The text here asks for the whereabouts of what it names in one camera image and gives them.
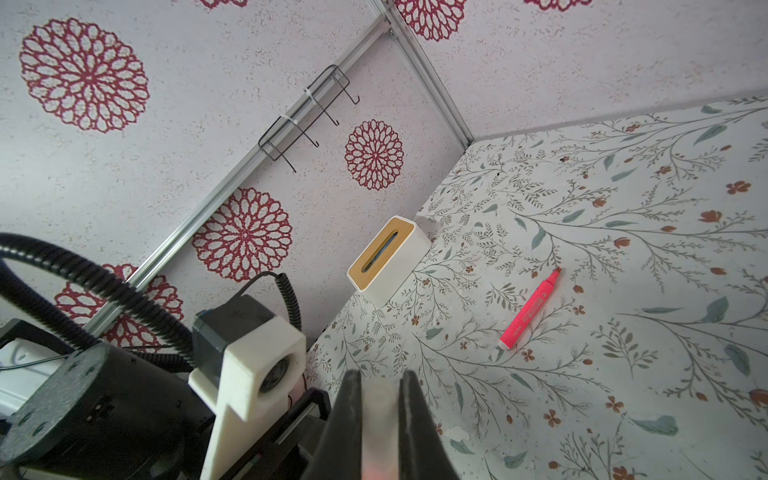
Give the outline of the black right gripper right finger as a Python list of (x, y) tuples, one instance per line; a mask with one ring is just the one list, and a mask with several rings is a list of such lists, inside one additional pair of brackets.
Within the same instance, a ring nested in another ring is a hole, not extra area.
[(403, 372), (397, 406), (399, 478), (458, 480), (414, 371)]

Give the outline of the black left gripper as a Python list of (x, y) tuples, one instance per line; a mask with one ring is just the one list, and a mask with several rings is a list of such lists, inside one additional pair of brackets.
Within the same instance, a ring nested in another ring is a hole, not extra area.
[(300, 479), (315, 456), (330, 413), (328, 393), (310, 388), (222, 479)]

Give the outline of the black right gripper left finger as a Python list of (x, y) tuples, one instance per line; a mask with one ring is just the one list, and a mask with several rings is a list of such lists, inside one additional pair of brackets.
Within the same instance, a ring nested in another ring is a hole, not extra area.
[(348, 370), (302, 479), (361, 479), (362, 425), (362, 376), (358, 370)]

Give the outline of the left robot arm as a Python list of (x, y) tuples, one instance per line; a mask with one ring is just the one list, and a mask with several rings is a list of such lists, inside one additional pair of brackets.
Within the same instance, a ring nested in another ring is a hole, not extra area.
[(330, 401), (290, 391), (304, 336), (286, 320), (199, 319), (187, 380), (110, 345), (70, 356), (11, 417), (1, 460), (80, 479), (233, 479), (308, 433)]

